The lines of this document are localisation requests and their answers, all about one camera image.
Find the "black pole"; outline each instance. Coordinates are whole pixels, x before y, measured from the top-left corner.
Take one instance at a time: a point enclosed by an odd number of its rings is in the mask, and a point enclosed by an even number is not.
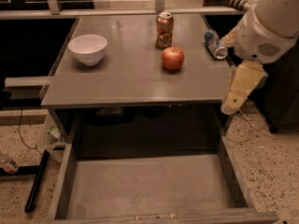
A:
[[[38,193],[38,189],[39,189],[39,186],[40,186],[40,183],[42,180],[42,176],[43,176],[46,166],[47,166],[49,155],[50,155],[49,152],[47,150],[45,150],[43,157],[41,159],[41,162],[39,164],[39,169],[36,174],[36,179],[35,179],[34,185],[31,188],[31,192],[28,197],[27,204],[25,206],[25,213],[30,213],[35,209],[36,195]]]

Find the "brown can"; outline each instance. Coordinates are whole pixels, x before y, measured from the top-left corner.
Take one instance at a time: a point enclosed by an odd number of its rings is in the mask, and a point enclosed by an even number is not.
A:
[[[169,12],[161,12],[157,17],[157,48],[165,49],[171,47],[173,28],[173,16]]]

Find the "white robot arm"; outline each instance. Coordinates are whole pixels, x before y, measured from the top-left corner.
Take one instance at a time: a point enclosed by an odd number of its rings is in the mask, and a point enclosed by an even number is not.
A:
[[[299,0],[249,0],[244,10],[237,26],[221,40],[243,60],[221,106],[227,115],[234,114],[265,80],[263,64],[279,59],[299,36]]]

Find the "blue can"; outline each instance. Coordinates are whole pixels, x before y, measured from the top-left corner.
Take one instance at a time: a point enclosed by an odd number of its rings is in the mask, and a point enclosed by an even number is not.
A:
[[[223,60],[227,56],[228,49],[221,44],[221,41],[215,30],[208,30],[205,33],[205,42],[215,59]]]

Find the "can lid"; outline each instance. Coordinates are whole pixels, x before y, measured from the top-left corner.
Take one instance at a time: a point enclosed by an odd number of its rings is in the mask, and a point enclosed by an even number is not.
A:
[[[172,15],[170,12],[163,11],[159,14],[159,17],[163,18],[163,19],[170,19],[170,18],[172,18]]]

